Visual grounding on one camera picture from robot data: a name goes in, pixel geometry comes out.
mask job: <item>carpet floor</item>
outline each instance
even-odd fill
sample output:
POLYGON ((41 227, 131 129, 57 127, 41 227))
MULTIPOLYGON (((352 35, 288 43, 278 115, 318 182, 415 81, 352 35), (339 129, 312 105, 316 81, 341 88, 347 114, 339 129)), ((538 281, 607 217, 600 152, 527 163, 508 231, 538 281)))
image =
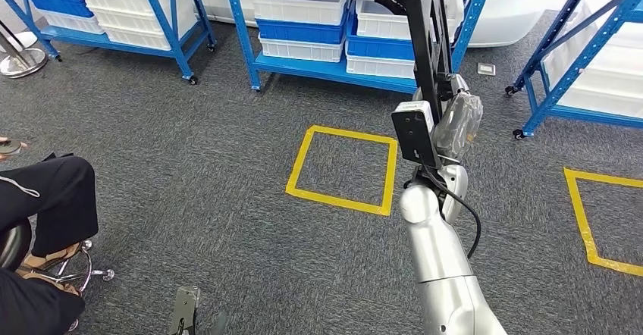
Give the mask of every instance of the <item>carpet floor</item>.
MULTIPOLYGON (((643 134, 552 118, 533 139, 511 135, 529 104, 503 89, 546 19, 515 45, 470 50, 461 71, 485 106, 465 161, 483 224, 472 267, 507 333, 641 334, 643 278, 588 263, 563 168, 643 179, 643 134)), ((397 208, 413 165, 398 156, 390 217, 284 192, 311 125, 395 136, 390 114, 409 96, 281 75, 254 93, 234 27, 213 26, 216 51, 190 62, 197 86, 169 59, 66 44, 64 62, 0 80, 0 133, 31 145, 2 169, 51 151, 96 168, 92 250, 117 276, 92 282, 75 333, 168 333, 185 285, 202 290, 197 333, 220 312, 229 334, 421 333, 397 208)), ((316 134, 297 187, 378 204, 386 160, 380 143, 316 134)), ((599 253, 643 265, 640 189, 579 190, 599 253)), ((456 226, 468 247, 472 219, 456 226)))

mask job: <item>sandal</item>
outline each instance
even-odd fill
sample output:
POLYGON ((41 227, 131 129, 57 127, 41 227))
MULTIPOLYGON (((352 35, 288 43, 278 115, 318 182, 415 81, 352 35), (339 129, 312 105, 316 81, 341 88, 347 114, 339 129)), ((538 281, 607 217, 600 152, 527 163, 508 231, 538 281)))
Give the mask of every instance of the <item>sandal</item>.
POLYGON ((29 280, 33 278, 36 278, 37 280, 44 280, 45 282, 52 284, 54 287, 56 287, 62 292, 71 293, 72 295, 79 296, 79 297, 82 296, 80 292, 76 289, 76 287, 70 285, 69 283, 66 283, 66 284, 56 283, 53 280, 45 278, 37 273, 27 273, 24 276, 22 276, 22 278, 24 278, 25 280, 29 280))
POLYGON ((16 272, 20 276, 24 276, 25 274, 32 273, 34 269, 46 271, 51 267, 75 256, 80 251, 81 246, 82 243, 76 243, 72 246, 68 246, 66 249, 62 249, 59 252, 48 254, 45 258, 36 257, 35 255, 29 254, 22 261, 22 265, 20 265, 16 272))

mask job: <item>black pants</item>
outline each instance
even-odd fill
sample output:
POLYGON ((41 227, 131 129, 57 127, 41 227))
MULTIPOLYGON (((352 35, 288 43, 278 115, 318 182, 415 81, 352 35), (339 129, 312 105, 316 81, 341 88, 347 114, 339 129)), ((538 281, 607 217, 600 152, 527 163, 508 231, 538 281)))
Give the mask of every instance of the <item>black pants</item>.
MULTIPOLYGON (((38 214, 32 254, 44 257, 98 233, 94 170, 84 159, 53 158, 0 176, 40 193, 0 181, 0 229, 38 214)), ((0 269, 0 333, 62 335, 83 310, 80 297, 0 269)))

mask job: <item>phone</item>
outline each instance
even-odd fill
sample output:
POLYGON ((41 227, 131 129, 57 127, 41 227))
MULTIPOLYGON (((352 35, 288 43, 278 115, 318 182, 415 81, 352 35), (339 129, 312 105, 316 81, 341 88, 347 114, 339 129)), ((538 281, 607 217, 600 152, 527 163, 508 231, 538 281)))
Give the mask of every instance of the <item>phone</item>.
POLYGON ((0 141, 0 155, 17 155, 20 153, 22 143, 19 140, 7 139, 0 141))

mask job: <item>yellow tape square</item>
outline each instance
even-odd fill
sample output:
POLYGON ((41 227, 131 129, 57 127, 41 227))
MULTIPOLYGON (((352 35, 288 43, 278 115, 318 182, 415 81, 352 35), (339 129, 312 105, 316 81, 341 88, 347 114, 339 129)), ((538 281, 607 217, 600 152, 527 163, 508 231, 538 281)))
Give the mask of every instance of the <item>yellow tape square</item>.
POLYGON ((293 172, 290 174, 288 184, 286 185, 286 193, 307 199, 311 201, 322 202, 329 205, 340 206, 342 208, 350 208, 368 212, 370 214, 388 216, 391 214, 391 202, 393 200, 393 182, 395 180, 395 164, 397 162, 397 141, 388 136, 376 136, 374 134, 353 132, 352 130, 343 130, 329 127, 321 127, 313 125, 306 131, 303 138, 300 151, 295 159, 293 172), (349 199, 342 199, 341 197, 324 195, 322 193, 314 193, 305 189, 296 188, 297 180, 300 178, 300 173, 303 167, 303 162, 306 159, 306 153, 310 147, 312 136, 315 133, 331 134, 334 136, 345 136, 346 138, 367 140, 369 142, 377 142, 388 144, 388 160, 386 164, 386 175, 384 178, 384 195, 382 197, 381 205, 372 205, 365 202, 357 202, 349 199))
POLYGON ((599 256, 598 250, 596 249, 596 244, 594 243, 594 237, 591 235, 591 229, 589 228, 587 216, 585 216, 585 209, 582 205, 579 187, 576 183, 576 180, 590 180, 595 182, 611 183, 614 185, 638 187, 643 189, 643 180, 607 176, 606 174, 592 174, 589 172, 570 170, 569 168, 564 168, 564 170, 565 178, 567 179, 567 186, 569 187, 569 194, 572 196, 572 205, 574 206, 574 212, 576 213, 576 221, 578 221, 581 237, 583 239, 583 243, 585 244, 585 250, 587 251, 587 260, 595 265, 600 265, 602 267, 610 268, 615 271, 643 277, 643 266, 624 263, 621 261, 613 261, 611 259, 602 258, 599 256))

